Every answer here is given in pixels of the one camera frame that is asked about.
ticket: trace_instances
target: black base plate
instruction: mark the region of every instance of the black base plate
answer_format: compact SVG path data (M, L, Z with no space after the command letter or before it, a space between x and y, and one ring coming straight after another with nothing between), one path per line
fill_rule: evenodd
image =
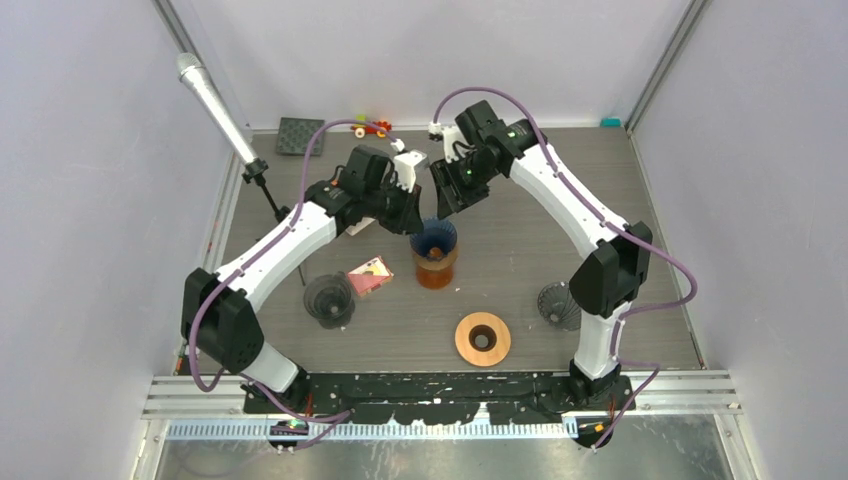
M573 410L619 410L632 392L620 376L605 392L576 404L567 376L551 372L310 374L300 388L312 394L314 415L351 410L349 421L379 425L470 422L485 404L492 425L560 423ZM246 398L244 412L278 413L264 397Z

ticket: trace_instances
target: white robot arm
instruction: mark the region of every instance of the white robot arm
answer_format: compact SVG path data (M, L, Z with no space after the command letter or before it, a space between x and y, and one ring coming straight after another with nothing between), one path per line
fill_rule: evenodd
M431 138L445 142L445 159L430 166L439 216L462 211L486 198L487 183L497 175L512 179L547 210L584 260L569 284L582 309L580 343L569 368L572 379L579 383L573 390L581 390L574 392L578 397L602 391L619 374L615 325L647 278L649 260L647 251L620 238L607 225L647 243L652 240L650 229L641 222L628 225L610 211L547 144L551 165L527 120L506 125L484 101L466 109L456 122L446 127L434 123L429 128ZM607 223L598 221L560 176L601 212Z
M356 147L335 178L310 186L302 208L281 217L280 224L250 250L215 274L196 269L189 275L183 297L183 337L189 339L210 293L222 280L234 277L203 315L197 345L231 373L285 391L301 369L265 342L256 312L309 255L363 218L376 219L392 233L420 231L421 187L415 179L426 167L427 157L418 151L401 151L390 158L371 147Z

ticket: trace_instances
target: toy car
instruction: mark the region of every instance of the toy car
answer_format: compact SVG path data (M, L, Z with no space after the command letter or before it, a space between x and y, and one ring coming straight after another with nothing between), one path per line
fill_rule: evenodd
M367 121L364 115L357 115L356 119L360 122L366 122ZM390 132L392 130L392 124L385 121L385 120L380 120L379 122L372 122L372 123L374 123L378 127L385 128L387 132ZM356 136L356 138L363 138L363 137L365 137L365 134L367 134L367 133L376 134L380 138L383 138L383 137L386 136L386 134L383 133L382 130L377 130L376 128L369 127L368 125L365 125L365 124L353 125L353 126L350 127L350 129L353 130L353 134Z

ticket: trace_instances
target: wooden ring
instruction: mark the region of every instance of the wooden ring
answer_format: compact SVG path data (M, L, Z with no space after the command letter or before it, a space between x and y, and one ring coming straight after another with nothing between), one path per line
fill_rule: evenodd
M478 336L487 340L484 347L478 347L475 343ZM509 336L509 328L503 320L491 313L477 312L459 322L454 342L466 362L475 367L491 367L506 358L512 345L512 337Z

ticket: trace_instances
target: microphone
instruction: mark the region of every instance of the microphone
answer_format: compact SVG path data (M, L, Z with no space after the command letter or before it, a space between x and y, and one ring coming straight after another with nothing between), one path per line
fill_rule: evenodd
M212 120L218 125L221 133L227 137L230 145L233 146L236 154L238 154L241 163L245 166L245 172L242 175L244 180L250 183L251 179L261 176L262 172L268 169L268 164L259 158L256 150L253 149L247 139L244 138L244 135L241 134L238 125L236 125L233 117L230 116L227 107L224 106L224 102L221 101L221 96L212 83L206 67L193 54L181 53L177 56L177 71L180 73L180 82L194 92L194 95L200 100L203 107L206 108L209 116L212 117Z

